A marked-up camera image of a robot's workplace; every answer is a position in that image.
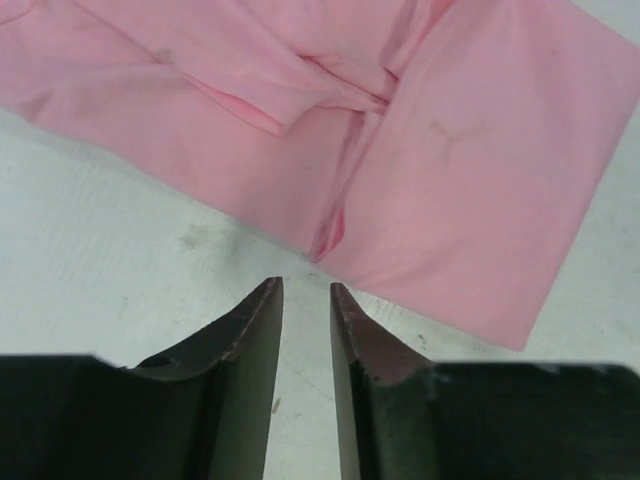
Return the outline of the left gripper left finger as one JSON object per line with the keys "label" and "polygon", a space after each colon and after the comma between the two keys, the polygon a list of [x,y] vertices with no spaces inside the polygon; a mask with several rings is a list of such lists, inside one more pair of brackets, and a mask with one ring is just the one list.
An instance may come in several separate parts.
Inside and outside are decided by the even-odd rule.
{"label": "left gripper left finger", "polygon": [[1,359],[5,479],[259,479],[283,319],[279,278],[133,368]]}

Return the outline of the pink t shirt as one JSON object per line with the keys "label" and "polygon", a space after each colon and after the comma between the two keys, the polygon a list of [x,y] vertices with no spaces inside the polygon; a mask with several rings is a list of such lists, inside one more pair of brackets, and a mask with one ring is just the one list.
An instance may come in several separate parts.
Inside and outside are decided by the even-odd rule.
{"label": "pink t shirt", "polygon": [[570,1],[5,1],[1,104],[522,349],[639,99]]}

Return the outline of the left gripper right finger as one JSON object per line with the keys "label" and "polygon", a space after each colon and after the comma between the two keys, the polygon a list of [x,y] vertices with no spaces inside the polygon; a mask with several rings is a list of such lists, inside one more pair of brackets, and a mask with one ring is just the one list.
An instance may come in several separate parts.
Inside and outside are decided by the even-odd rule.
{"label": "left gripper right finger", "polygon": [[623,365],[434,362],[330,289],[345,479],[635,479],[639,377]]}

